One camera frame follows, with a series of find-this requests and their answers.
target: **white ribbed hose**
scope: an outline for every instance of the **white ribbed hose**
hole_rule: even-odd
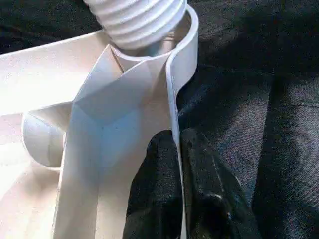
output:
[[[182,20],[187,0],[84,0],[120,48],[134,50],[164,38]]]

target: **white plastic housing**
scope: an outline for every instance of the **white plastic housing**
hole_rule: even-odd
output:
[[[197,65],[198,18],[191,7],[186,12],[172,37],[152,54],[147,50],[129,56],[107,45],[72,101],[71,113],[63,107],[66,103],[30,112],[67,130],[58,196],[46,200],[57,199],[54,218],[52,214],[44,217],[42,226],[37,216],[32,225],[47,229],[53,224],[54,239],[122,237],[131,182],[149,140],[159,131],[171,129],[179,150],[176,96]],[[36,187],[34,181],[27,184]],[[42,212],[41,199],[42,195],[34,199],[39,201],[34,204],[37,212]],[[7,211],[15,212],[14,205]],[[24,215],[24,208],[18,214]],[[16,217],[4,228],[0,225],[0,237],[8,235]],[[185,239],[185,214],[182,225],[181,238]],[[19,235],[25,237],[15,238],[35,238],[31,229],[24,228]]]
[[[34,163],[35,159],[32,161],[21,141],[10,141],[11,133],[20,133],[20,112],[33,109],[40,109],[31,113],[45,119],[50,126],[56,127],[58,123],[63,128],[68,125],[68,121],[67,125],[64,123],[70,110],[56,106],[74,99],[108,44],[103,36],[104,33],[99,31],[0,55],[1,239],[52,237],[59,173],[47,170],[40,160]],[[39,136],[38,130],[41,128],[30,133]],[[41,137],[33,139],[37,143]],[[45,153],[48,144],[41,145],[44,145],[42,153]]]

